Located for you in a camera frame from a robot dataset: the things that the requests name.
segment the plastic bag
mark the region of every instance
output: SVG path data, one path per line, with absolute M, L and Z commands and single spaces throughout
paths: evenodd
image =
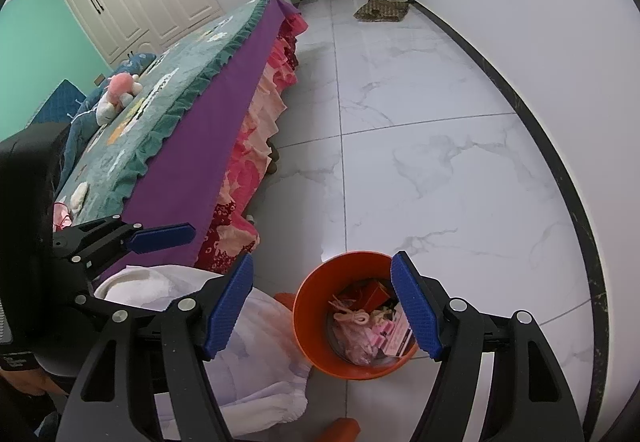
M 344 356 L 358 366 L 370 366 L 378 354 L 367 335 L 368 327 L 352 322 L 334 321 L 334 335 Z

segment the stuffed animal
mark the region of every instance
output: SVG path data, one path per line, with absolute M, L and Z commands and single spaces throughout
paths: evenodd
M 117 73 L 108 79 L 107 91 L 100 97 L 95 110 L 95 120 L 102 126 L 113 121 L 133 98 L 142 91 L 138 75 Z

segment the brown mat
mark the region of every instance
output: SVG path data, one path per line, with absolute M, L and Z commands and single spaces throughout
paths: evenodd
M 409 11 L 407 1 L 369 0 L 353 15 L 358 21 L 402 21 Z

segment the black cabinet handle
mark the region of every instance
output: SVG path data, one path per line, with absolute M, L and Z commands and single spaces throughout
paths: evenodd
M 95 11 L 98 12 L 98 14 L 100 13 L 100 11 L 98 10 L 98 7 L 95 5 L 94 0 L 89 0 L 91 2 L 91 4 L 94 6 Z
M 100 0 L 95 0 L 98 3 L 98 6 L 100 7 L 100 10 L 102 10 L 104 12 L 104 7 L 100 4 Z

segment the white tile floor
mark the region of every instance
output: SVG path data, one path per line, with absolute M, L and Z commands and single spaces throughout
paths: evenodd
M 295 292 L 345 250 L 406 250 L 425 275 L 478 310 L 531 311 L 584 415 L 593 335 L 571 220 L 546 163 L 500 92 L 414 8 L 399 24 L 360 23 L 366 0 L 301 5 L 299 83 L 284 93 L 278 171 L 252 204 L 256 286 Z M 492 356 L 466 440 L 477 440 Z M 311 442 L 339 416 L 366 442 L 407 442 L 438 365 L 422 352 L 373 381 L 315 372 L 303 417 L 271 439 Z

